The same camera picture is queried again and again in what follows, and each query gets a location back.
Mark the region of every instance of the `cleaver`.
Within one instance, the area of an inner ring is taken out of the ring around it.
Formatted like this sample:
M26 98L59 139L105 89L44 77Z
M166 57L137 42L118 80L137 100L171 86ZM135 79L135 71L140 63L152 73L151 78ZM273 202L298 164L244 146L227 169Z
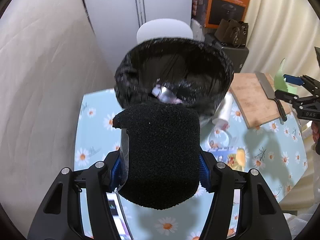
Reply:
M276 102L277 107L278 107L278 111L279 111L279 114L280 114L282 120L284 122L287 121L287 115L285 114L284 108L283 108L280 100L278 98L276 98L275 92L274 92L272 86L270 85L266 75L261 72L256 72L256 76L257 76L265 94L267 95L267 98Z

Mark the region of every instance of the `wooden cutting board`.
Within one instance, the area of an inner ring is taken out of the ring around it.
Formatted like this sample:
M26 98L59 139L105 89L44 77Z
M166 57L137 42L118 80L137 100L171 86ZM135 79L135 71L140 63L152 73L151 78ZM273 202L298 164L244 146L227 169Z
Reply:
M273 79L266 74L274 88ZM269 100L255 74L235 73L230 90L244 117L248 128L253 128L280 117L275 101ZM291 112L290 106L281 101L286 114Z

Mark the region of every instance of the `brown bag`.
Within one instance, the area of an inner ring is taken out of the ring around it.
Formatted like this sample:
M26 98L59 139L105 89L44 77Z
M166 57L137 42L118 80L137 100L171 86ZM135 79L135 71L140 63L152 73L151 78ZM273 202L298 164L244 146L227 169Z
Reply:
M238 48L246 45L248 28L249 25L247 23L222 19L214 35L220 42Z

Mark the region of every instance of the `metal screw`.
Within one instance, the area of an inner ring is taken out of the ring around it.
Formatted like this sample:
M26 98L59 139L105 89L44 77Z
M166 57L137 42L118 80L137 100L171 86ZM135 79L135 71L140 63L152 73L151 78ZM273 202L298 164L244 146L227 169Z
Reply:
M104 166L103 162L97 162L94 166L96 166L97 168L102 168Z
M225 167L226 167L226 165L224 164L224 163L217 163L217 167L219 168L219 169L224 169Z
M69 168L63 168L62 171L61 171L61 173L64 174L64 175L66 175L66 174L69 173L69 171L70 171Z
M252 169L252 170L251 170L251 174L252 174L253 176L257 176L257 175L259 174L259 171L256 170L256 169Z

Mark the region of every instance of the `black sponge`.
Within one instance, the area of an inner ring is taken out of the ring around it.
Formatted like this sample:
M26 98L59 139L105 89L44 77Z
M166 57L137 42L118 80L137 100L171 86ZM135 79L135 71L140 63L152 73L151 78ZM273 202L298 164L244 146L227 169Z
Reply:
M119 194L154 209L192 197L199 185L199 117L182 105L137 104L113 119L127 129L129 174Z

